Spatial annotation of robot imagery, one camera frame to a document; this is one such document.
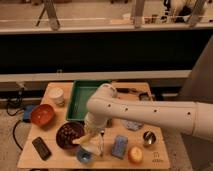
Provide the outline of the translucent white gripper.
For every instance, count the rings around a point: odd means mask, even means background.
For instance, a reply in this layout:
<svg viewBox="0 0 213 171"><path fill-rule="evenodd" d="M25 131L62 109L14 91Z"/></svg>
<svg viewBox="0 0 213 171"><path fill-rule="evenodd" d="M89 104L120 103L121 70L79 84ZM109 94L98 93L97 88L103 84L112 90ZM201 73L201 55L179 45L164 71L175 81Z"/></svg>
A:
<svg viewBox="0 0 213 171"><path fill-rule="evenodd" d="M90 135L91 139L84 145L85 149L92 151L97 156L103 156L103 151L100 149L100 133L104 130L102 127L85 126L85 134Z"/></svg>

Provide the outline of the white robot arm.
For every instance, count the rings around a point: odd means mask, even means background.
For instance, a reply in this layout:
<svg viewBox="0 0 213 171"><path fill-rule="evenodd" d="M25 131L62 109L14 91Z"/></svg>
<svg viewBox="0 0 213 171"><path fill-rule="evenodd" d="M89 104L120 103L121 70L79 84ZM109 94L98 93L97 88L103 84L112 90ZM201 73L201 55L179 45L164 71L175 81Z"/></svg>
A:
<svg viewBox="0 0 213 171"><path fill-rule="evenodd" d="M104 83L88 99L86 108L85 129L92 137L106 127L108 119L118 118L213 141L213 104L122 100L112 84Z"/></svg>

